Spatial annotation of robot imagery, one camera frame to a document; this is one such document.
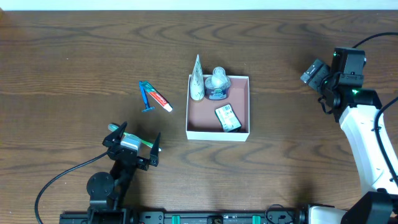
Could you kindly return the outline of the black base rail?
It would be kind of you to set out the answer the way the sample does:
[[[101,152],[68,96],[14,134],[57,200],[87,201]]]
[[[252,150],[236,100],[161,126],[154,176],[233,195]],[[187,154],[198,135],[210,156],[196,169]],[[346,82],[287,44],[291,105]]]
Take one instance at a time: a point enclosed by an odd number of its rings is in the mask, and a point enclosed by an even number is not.
[[[119,210],[93,210],[65,212],[60,224],[290,224],[308,223],[306,208],[285,208],[271,205],[260,212],[163,212],[139,211],[128,208]]]

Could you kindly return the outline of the red Colgate toothpaste tube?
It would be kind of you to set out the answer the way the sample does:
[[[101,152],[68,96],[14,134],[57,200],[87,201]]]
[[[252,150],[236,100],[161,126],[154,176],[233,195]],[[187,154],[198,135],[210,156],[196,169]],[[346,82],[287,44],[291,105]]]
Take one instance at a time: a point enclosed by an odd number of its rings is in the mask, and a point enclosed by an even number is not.
[[[141,87],[150,94],[153,99],[155,99],[158,104],[160,104],[166,111],[171,112],[173,110],[172,106],[170,105],[169,101],[164,98],[148,81],[144,81],[141,84]]]

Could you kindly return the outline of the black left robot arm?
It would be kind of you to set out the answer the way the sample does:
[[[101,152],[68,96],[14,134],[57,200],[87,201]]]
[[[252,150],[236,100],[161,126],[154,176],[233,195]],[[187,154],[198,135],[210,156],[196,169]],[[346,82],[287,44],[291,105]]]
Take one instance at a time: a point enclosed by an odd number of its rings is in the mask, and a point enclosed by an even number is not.
[[[87,224],[95,223],[137,223],[137,215],[124,208],[124,197],[136,170],[148,170],[149,166],[159,164],[158,134],[150,150],[149,158],[139,156],[141,142],[125,135],[127,123],[124,122],[103,140],[107,147],[106,155],[114,161],[110,172],[97,172],[86,185],[90,196]]]

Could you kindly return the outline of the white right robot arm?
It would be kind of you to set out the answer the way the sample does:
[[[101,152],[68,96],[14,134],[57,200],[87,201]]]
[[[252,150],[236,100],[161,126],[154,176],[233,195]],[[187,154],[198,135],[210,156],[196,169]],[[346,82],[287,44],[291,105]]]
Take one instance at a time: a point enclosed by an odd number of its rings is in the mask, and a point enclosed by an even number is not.
[[[397,156],[384,125],[386,107],[375,90],[363,88],[365,64],[363,50],[337,47],[331,65],[316,60],[301,77],[348,139],[362,196],[349,210],[310,205],[298,223],[397,222]]]

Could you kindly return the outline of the blue Gillette razor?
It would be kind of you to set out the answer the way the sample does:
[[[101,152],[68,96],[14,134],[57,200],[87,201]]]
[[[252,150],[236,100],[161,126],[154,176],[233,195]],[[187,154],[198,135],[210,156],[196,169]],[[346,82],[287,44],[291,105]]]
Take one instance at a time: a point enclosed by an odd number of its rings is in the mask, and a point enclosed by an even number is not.
[[[143,83],[143,81],[139,82],[139,88],[140,88],[142,99],[143,99],[143,102],[144,102],[144,105],[145,105],[145,109],[142,110],[142,112],[146,113],[148,111],[154,110],[155,107],[154,106],[150,106],[149,100],[148,100],[147,95],[146,95],[146,91],[145,91],[144,87],[142,86],[142,83]]]

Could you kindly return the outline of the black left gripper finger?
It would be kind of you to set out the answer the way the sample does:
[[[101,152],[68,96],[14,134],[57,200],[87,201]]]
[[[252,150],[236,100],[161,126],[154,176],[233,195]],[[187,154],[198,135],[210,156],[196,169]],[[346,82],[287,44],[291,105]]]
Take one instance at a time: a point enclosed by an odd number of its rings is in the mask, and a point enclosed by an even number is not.
[[[160,143],[161,133],[157,135],[155,142],[150,150],[150,165],[157,167],[159,164],[159,143]]]
[[[127,122],[123,122],[121,125],[109,124],[108,129],[111,131],[111,134],[106,136],[103,140],[103,146],[105,147],[113,147],[115,144],[120,144],[124,135],[125,128],[127,126]]]

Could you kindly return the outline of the green Dettol soap bar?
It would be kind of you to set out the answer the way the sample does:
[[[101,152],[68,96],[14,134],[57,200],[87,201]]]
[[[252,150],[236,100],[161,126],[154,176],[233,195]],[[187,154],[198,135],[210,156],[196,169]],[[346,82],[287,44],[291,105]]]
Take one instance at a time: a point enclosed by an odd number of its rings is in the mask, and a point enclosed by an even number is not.
[[[215,115],[226,133],[238,132],[242,127],[230,104],[215,109]]]

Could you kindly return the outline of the white Pantene conditioner tube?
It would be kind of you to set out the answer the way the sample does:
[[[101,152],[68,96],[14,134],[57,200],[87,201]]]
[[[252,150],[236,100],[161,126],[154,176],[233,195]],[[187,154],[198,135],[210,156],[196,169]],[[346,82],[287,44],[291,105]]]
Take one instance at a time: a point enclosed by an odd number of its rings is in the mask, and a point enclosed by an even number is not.
[[[205,84],[199,55],[196,57],[190,80],[190,97],[194,101],[201,101],[205,97]]]

